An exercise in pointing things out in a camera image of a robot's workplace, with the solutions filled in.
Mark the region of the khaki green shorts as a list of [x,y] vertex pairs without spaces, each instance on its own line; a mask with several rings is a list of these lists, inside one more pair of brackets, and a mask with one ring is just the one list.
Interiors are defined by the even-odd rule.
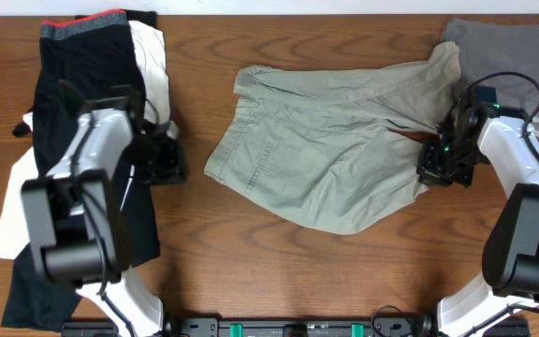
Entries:
[[205,173],[303,227],[356,234],[426,191],[415,132],[434,133],[460,77],[459,48],[379,69],[242,69],[234,119]]

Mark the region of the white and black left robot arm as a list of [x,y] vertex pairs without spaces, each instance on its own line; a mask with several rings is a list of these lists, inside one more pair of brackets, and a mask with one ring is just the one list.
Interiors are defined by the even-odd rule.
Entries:
[[36,274],[73,288],[107,320],[66,322],[64,336],[180,336],[182,324],[141,281],[131,264],[132,241],[111,179],[126,157],[146,168],[145,183],[163,177],[155,159],[170,124],[146,120],[152,102],[130,85],[89,99],[60,82],[79,103],[78,129],[61,159],[21,187]]

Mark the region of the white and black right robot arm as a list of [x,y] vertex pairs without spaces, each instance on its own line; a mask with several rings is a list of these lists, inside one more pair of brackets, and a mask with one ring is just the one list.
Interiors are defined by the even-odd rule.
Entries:
[[484,246],[481,271],[434,313],[395,336],[528,336],[518,312],[539,314],[539,142],[532,116],[495,101],[460,100],[424,146],[417,167],[429,182],[468,187],[478,164],[492,166],[506,195]]

